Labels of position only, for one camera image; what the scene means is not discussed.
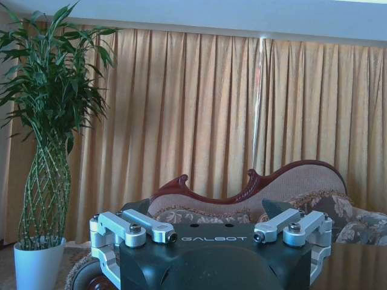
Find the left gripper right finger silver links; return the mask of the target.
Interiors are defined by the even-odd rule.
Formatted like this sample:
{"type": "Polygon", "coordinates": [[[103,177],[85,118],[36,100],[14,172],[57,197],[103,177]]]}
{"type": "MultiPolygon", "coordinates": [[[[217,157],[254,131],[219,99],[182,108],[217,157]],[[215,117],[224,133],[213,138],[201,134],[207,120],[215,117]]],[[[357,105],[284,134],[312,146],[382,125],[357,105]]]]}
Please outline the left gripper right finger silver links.
{"type": "Polygon", "coordinates": [[[333,220],[327,213],[311,211],[306,214],[286,202],[263,199],[262,206],[269,220],[255,224],[255,242],[275,242],[282,233],[287,246],[299,248],[311,244],[310,280],[315,281],[322,271],[324,259],[331,254],[333,220]]]}

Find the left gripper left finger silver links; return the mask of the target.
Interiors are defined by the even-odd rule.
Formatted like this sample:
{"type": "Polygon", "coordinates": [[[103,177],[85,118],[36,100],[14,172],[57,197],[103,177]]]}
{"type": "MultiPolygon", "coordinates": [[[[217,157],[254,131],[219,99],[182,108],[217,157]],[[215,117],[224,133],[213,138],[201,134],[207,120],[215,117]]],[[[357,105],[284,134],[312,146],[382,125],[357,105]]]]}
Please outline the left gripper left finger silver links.
{"type": "Polygon", "coordinates": [[[146,214],[149,206],[149,199],[130,202],[116,213],[106,211],[89,220],[91,256],[99,260],[102,273],[115,285],[121,284],[115,246],[124,243],[130,248],[139,248],[145,245],[147,237],[165,245],[178,239],[172,224],[157,221],[146,214]]]}

